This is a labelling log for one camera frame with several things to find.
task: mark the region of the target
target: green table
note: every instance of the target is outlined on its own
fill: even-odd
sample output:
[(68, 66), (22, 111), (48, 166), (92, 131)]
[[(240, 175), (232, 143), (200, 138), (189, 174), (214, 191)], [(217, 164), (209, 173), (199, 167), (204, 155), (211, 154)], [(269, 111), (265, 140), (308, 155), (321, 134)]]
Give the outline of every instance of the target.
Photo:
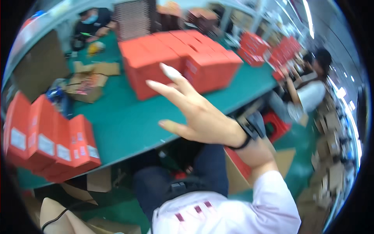
[[(110, 33), (100, 40), (106, 45), (104, 52), (87, 57), (86, 49), (79, 51), (78, 57), (68, 62), (70, 69), (73, 70), (74, 60), (82, 61), (83, 64), (100, 61), (122, 64), (115, 34)], [(230, 113), (274, 88), (276, 81), (271, 72), (272, 68), (268, 64), (252, 68), (244, 63), (228, 88), (204, 96), (223, 113)], [(157, 125), (160, 119), (186, 122), (182, 113), (162, 96), (146, 101), (137, 100), (122, 65), (121, 75), (109, 77), (103, 93), (94, 104), (74, 103), (74, 115), (83, 114), (92, 123), (102, 162), (98, 169), (177, 138)], [(50, 184), (22, 168), (18, 170), (18, 180), (23, 189)]]

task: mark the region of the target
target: dark blue pants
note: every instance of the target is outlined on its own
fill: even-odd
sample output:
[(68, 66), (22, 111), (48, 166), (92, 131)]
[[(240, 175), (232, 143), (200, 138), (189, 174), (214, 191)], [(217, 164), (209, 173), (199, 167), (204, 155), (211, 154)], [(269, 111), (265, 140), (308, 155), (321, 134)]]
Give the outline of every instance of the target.
[[(227, 197), (229, 181), (222, 145), (205, 145), (195, 158), (193, 174), (205, 181), (210, 190)], [(149, 222), (152, 221), (153, 211), (165, 200), (172, 180), (168, 171), (159, 166), (146, 167), (134, 174), (135, 194)]]

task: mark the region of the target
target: face mask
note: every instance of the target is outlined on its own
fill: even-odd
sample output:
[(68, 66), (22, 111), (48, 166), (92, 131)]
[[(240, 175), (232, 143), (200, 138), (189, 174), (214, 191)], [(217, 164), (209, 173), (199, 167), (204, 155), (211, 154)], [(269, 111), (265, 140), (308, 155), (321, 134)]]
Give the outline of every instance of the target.
[(98, 15), (97, 14), (94, 14), (94, 15), (91, 15), (90, 17), (88, 17), (88, 19), (82, 21), (82, 23), (84, 24), (93, 24), (96, 22), (98, 18)]

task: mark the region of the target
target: red stool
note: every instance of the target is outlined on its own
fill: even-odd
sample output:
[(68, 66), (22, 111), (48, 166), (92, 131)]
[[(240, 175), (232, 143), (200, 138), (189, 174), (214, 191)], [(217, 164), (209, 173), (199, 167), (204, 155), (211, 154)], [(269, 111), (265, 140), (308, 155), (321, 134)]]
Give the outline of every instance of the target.
[(292, 124), (286, 124), (283, 122), (273, 111), (262, 116), (264, 119), (264, 124), (271, 123), (274, 128), (273, 134), (269, 137), (270, 142), (274, 142), (284, 134), (286, 134), (290, 129)]

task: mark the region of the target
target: small open carton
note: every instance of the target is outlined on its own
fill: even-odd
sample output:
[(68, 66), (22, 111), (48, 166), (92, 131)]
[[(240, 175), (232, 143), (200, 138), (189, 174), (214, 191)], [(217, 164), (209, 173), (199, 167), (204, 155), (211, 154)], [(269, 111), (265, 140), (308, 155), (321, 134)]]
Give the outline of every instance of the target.
[(95, 63), (83, 65), (74, 62), (74, 76), (65, 87), (73, 99), (77, 101), (94, 103), (102, 96), (102, 87), (105, 86), (108, 76), (120, 74), (118, 63)]

